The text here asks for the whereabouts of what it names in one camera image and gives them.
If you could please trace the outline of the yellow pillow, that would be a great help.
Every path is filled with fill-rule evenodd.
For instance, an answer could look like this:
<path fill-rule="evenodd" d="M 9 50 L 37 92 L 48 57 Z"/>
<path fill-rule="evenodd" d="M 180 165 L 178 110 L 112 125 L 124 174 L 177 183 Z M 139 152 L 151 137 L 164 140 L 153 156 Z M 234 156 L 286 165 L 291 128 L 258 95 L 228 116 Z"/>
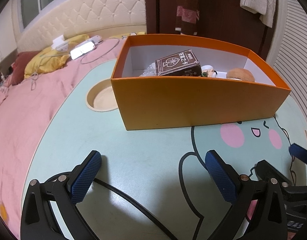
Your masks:
<path fill-rule="evenodd" d="M 45 48 L 35 55 L 26 65 L 24 78 L 28 79 L 33 74 L 51 73 L 62 68 L 71 57 L 70 51 L 89 38 L 89 35 L 81 34 L 65 40 L 60 48 Z"/>

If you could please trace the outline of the white charger adapter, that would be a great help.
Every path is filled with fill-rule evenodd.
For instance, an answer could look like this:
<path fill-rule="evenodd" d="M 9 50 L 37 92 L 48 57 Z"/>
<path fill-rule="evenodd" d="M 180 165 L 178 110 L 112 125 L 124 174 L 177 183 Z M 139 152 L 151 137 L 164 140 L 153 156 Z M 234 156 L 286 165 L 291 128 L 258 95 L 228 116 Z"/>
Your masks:
<path fill-rule="evenodd" d="M 64 36 L 60 35 L 53 40 L 51 48 L 59 52 L 66 52 L 68 51 L 68 41 L 65 41 Z"/>

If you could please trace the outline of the tan round plush toy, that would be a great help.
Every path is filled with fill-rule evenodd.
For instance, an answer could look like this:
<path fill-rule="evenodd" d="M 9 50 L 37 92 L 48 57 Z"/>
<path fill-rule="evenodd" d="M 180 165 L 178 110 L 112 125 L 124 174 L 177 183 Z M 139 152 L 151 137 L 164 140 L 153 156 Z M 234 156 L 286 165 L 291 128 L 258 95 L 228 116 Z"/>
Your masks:
<path fill-rule="evenodd" d="M 241 81 L 255 82 L 253 74 L 245 68 L 234 68 L 227 72 L 227 79 L 238 79 Z"/>

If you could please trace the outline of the maroon pink striped scarf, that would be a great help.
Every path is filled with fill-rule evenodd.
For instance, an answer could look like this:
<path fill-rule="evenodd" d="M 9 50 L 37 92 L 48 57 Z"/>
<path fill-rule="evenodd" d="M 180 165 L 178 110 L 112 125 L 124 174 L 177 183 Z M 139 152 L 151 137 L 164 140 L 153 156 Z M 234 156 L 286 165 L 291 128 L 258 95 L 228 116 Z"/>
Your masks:
<path fill-rule="evenodd" d="M 177 0 L 175 31 L 182 35 L 197 35 L 198 0 Z"/>

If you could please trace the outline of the brown playing card box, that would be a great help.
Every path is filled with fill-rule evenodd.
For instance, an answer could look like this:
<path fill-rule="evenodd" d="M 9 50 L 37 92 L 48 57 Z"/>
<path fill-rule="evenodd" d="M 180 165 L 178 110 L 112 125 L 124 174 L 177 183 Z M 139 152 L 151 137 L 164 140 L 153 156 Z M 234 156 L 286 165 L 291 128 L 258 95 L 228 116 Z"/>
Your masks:
<path fill-rule="evenodd" d="M 155 61 L 157 76 L 201 76 L 200 62 L 191 49 Z"/>

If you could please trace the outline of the pink bed blanket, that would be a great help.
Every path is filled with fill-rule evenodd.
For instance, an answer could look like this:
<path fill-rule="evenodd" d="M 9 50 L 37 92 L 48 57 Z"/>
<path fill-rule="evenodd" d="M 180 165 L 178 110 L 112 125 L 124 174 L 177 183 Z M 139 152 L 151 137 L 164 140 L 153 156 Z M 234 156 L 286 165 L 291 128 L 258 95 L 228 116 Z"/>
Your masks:
<path fill-rule="evenodd" d="M 35 150 L 53 116 L 93 68 L 118 57 L 124 41 L 109 38 L 80 59 L 0 89 L 0 216 L 20 237 L 21 199 Z"/>

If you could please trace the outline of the dark red pillow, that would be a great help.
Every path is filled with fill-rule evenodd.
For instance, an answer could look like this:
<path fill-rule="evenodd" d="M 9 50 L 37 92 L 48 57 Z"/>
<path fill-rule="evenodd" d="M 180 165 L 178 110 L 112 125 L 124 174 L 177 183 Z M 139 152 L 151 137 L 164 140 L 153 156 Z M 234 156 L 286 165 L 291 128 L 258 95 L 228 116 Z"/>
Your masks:
<path fill-rule="evenodd" d="M 11 77 L 11 85 L 15 86 L 24 80 L 25 68 L 31 59 L 38 55 L 40 51 L 24 51 L 17 55 L 13 64 L 13 73 Z"/>

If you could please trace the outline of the white haired doll figurine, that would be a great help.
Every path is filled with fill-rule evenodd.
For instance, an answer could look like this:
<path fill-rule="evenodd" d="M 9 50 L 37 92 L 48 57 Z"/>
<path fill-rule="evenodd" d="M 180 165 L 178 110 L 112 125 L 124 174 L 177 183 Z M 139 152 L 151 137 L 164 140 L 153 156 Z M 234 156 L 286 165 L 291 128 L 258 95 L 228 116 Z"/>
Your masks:
<path fill-rule="evenodd" d="M 217 77 L 217 72 L 211 65 L 204 65 L 201 70 L 204 77 Z"/>

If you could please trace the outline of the dark brown wooden door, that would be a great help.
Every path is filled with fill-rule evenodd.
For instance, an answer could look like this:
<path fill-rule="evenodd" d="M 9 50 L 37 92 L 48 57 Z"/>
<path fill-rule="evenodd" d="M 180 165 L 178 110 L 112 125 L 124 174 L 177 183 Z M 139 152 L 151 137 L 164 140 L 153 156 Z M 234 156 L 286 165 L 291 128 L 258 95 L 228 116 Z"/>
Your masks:
<path fill-rule="evenodd" d="M 240 0 L 198 0 L 197 34 L 243 46 L 266 59 L 274 34 Z M 177 0 L 145 0 L 147 32 L 176 34 Z"/>

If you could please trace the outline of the white louvered closet door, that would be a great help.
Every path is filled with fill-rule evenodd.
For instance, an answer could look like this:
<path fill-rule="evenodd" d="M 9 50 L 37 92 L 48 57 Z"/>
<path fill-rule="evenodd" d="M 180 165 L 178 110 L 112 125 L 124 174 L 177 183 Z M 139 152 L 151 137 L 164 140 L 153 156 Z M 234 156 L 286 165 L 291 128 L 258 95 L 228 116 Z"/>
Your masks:
<path fill-rule="evenodd" d="M 266 61 L 288 84 L 307 122 L 307 14 L 297 0 L 277 0 L 276 13 Z"/>

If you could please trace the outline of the cream tufted headboard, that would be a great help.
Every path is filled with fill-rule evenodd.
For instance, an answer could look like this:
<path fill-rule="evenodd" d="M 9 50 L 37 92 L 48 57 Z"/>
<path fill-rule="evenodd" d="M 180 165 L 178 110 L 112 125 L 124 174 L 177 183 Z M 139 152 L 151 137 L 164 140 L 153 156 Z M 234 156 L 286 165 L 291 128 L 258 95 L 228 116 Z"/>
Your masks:
<path fill-rule="evenodd" d="M 66 0 L 33 20 L 24 30 L 14 29 L 18 51 L 43 50 L 61 35 L 103 38 L 145 32 L 145 0 Z"/>

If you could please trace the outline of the orange cardboard box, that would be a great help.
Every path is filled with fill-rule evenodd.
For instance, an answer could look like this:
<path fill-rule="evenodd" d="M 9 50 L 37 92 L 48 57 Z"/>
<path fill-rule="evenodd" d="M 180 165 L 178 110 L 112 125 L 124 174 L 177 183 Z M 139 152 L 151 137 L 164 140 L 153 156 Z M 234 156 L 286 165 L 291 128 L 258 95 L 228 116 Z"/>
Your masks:
<path fill-rule="evenodd" d="M 155 60 L 191 49 L 200 64 L 217 77 L 144 76 Z M 245 68 L 255 82 L 227 79 Z M 118 108 L 127 130 L 190 127 L 269 118 L 290 87 L 256 53 L 211 38 L 149 34 L 129 36 L 111 76 Z"/>

